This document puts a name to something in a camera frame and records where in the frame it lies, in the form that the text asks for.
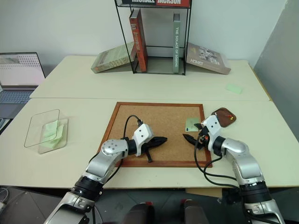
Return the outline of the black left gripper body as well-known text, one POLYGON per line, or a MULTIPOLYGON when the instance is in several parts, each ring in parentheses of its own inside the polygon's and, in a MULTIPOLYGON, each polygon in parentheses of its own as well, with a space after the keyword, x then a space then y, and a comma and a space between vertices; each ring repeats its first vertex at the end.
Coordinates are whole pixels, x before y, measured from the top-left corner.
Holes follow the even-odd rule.
POLYGON ((156 138, 152 138, 149 142, 144 143, 141 146, 141 152, 145 153, 146 150, 149 150, 150 148, 154 148, 156 146, 156 138))

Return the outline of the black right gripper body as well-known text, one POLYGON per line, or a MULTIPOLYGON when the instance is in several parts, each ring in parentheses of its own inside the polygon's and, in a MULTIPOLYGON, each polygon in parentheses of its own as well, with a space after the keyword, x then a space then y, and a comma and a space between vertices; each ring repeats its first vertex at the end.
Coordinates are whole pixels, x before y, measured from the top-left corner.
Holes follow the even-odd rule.
POLYGON ((209 135, 208 135, 208 128, 204 126, 201 131, 199 132, 199 143, 203 146, 208 146, 209 143, 209 135))

